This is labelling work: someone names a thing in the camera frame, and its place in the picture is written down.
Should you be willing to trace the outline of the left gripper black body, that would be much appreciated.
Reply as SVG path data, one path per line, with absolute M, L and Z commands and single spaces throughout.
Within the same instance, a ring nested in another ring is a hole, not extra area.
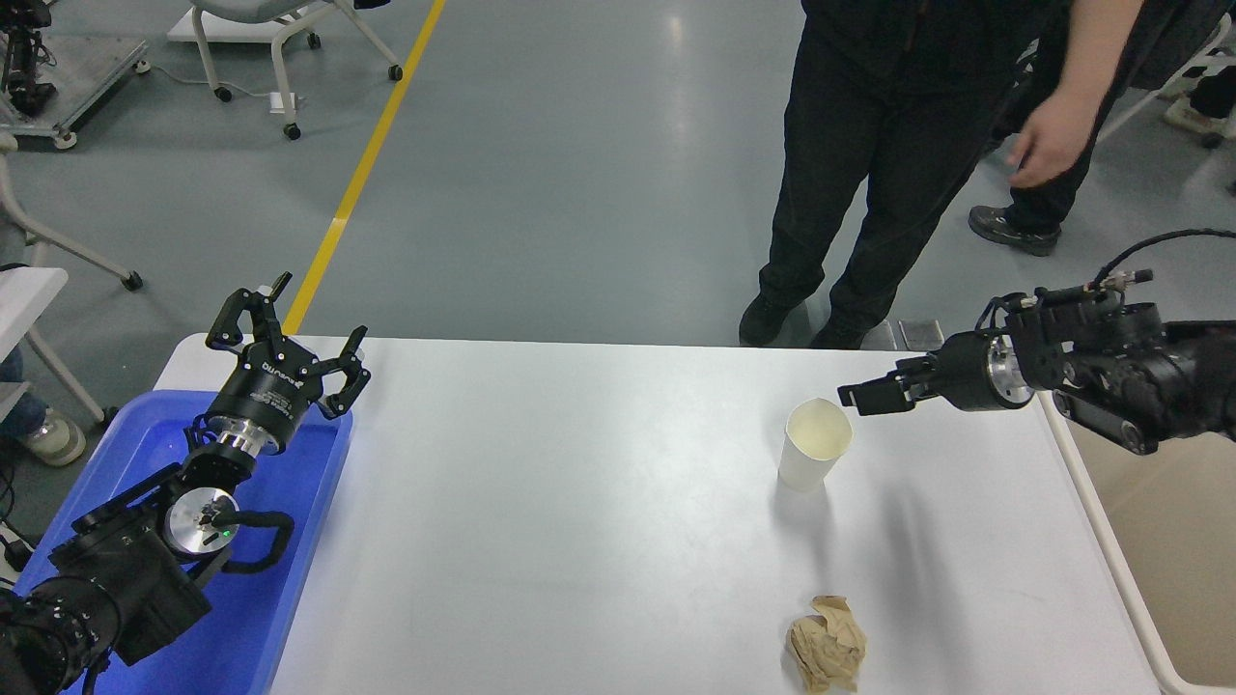
M 213 432 L 239 432 L 265 446 L 287 446 L 314 401 L 323 396 L 323 378 L 304 375 L 316 355 L 298 343 L 274 350 L 271 343 L 250 343 L 239 349 L 239 364 L 213 399 Z

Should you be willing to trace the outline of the person's left hand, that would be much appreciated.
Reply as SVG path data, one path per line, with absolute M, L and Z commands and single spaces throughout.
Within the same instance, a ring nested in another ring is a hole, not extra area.
M 1077 163 L 1093 134 L 1103 96 L 1082 92 L 1051 93 L 1023 122 L 1007 163 L 1009 184 L 1017 189 L 1042 185 Z

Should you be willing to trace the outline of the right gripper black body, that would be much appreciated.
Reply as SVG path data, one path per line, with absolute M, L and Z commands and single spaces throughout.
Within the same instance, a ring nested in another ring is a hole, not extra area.
M 959 333 L 936 350 L 933 391 L 963 412 L 997 409 L 989 373 L 994 338 L 985 333 Z

